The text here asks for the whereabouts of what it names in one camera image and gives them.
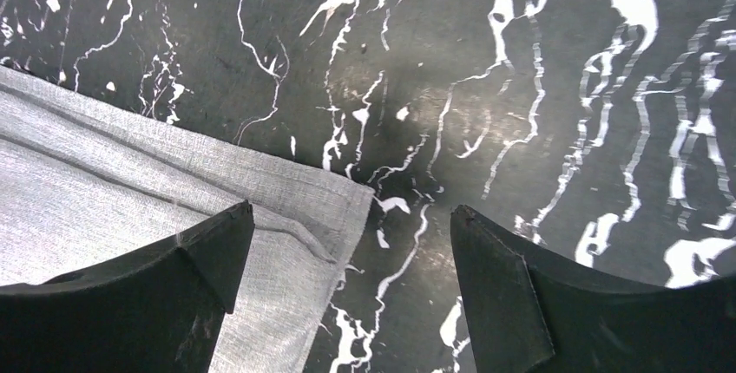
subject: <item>gray cloth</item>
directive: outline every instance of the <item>gray cloth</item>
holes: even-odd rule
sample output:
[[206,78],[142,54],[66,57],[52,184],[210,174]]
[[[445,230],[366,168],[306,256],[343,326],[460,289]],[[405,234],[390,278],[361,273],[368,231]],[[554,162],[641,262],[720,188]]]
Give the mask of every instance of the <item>gray cloth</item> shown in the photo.
[[256,232],[210,371],[303,369],[372,190],[0,68],[0,285],[42,283],[248,199]]

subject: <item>black marble floor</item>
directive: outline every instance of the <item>black marble floor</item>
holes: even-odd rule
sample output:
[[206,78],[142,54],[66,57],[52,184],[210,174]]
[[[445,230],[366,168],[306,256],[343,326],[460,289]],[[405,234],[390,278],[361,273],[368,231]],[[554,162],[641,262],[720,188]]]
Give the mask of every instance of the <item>black marble floor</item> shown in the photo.
[[306,371],[474,371],[469,204],[670,287],[736,272],[736,0],[2,0],[2,63],[377,189]]

